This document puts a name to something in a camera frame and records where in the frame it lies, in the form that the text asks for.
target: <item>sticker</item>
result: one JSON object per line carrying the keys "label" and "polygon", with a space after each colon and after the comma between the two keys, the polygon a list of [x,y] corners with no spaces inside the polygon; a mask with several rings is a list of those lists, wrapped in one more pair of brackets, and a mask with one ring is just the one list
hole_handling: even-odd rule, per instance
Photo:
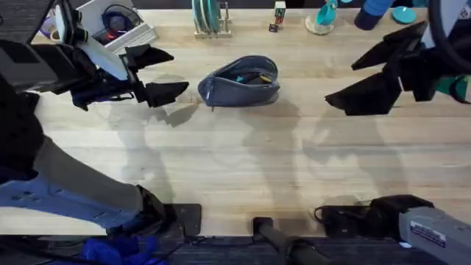
{"label": "sticker", "polygon": [[447,246],[447,237],[444,234],[414,221],[411,221],[411,232],[439,245],[440,247],[445,248]]}

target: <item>cable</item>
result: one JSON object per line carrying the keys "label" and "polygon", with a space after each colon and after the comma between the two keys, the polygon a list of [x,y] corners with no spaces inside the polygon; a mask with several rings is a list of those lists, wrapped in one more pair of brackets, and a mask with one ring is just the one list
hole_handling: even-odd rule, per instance
{"label": "cable", "polygon": [[28,245],[25,245],[25,244],[22,244],[20,242],[16,242],[13,240],[5,239],[5,238],[0,238],[0,246],[5,247],[10,250],[23,252],[28,255],[33,255],[39,258],[48,258],[52,260],[71,262],[71,263],[76,263],[76,264],[104,265],[96,261],[88,261],[82,258],[73,258],[71,256],[57,255],[57,254],[50,253],[47,251],[37,250],[37,249],[31,248]]}
{"label": "cable", "polygon": [[450,67],[459,71],[462,74],[471,73],[471,63],[463,59],[451,46],[447,40],[445,31],[443,30],[442,21],[442,1],[430,0],[428,6],[428,20],[431,27],[431,34],[433,42],[435,42],[436,49],[440,57]]}

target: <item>plate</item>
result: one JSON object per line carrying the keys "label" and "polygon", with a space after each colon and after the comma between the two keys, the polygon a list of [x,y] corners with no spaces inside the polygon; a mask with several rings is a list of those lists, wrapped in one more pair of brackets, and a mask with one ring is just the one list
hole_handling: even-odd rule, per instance
{"label": "plate", "polygon": [[219,31],[219,19],[221,14],[219,12],[219,3],[217,0],[206,0],[208,1],[208,21],[211,25],[211,29],[214,32]]}
{"label": "plate", "polygon": [[209,23],[208,23],[208,8],[205,7],[206,6],[206,1],[205,0],[199,0],[199,3],[200,3],[200,7],[201,7],[201,22],[202,24],[204,25],[204,28],[206,29],[205,31],[206,32],[210,32],[211,31],[211,28],[209,26]]}
{"label": "plate", "polygon": [[208,28],[202,23],[201,2],[202,0],[191,0],[193,19],[199,30],[207,32]]}

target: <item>blue object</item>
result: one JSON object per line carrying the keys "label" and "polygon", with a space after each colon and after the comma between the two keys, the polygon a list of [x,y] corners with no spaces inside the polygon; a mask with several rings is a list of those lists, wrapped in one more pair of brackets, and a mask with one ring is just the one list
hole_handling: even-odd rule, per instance
{"label": "blue object", "polygon": [[336,20],[337,2],[330,0],[325,4],[316,17],[316,23],[319,25],[328,26]]}
{"label": "blue object", "polygon": [[[109,265],[149,265],[158,261],[157,258],[152,257],[155,251],[157,251],[157,238],[155,236],[146,238],[125,236],[118,236],[113,239],[90,238],[83,245],[81,258]],[[53,264],[72,265],[72,263],[66,262],[55,262]],[[165,264],[165,261],[161,261],[158,265]]]}
{"label": "blue object", "polygon": [[415,21],[417,15],[411,8],[401,6],[392,10],[392,18],[398,23],[410,24]]}
{"label": "blue object", "polygon": [[355,25],[362,30],[371,30],[382,19],[394,0],[366,0],[355,18]]}

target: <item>wooden table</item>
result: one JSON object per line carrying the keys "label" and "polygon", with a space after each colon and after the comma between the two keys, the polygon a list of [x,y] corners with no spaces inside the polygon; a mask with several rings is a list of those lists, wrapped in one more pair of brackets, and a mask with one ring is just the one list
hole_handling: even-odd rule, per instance
{"label": "wooden table", "polygon": [[[157,27],[155,45],[176,59],[139,76],[188,80],[177,104],[94,104],[86,113],[68,94],[44,94],[37,115],[47,135],[95,169],[141,184],[164,202],[201,203],[204,235],[247,235],[254,216],[276,218],[287,233],[320,234],[311,218],[315,207],[388,194],[415,194],[471,222],[471,109],[441,94],[419,104],[403,93],[388,116],[346,117],[324,96],[378,71],[352,71],[350,64],[401,26],[385,16],[364,32],[353,25],[358,10],[339,10],[334,32],[319,37],[303,25],[312,12],[288,10],[284,29],[271,33],[272,10],[231,10],[232,39],[197,40],[190,10],[142,11]],[[280,98],[270,106],[211,112],[198,82],[248,54],[278,64]],[[104,231],[8,208],[0,214],[0,233]]]}

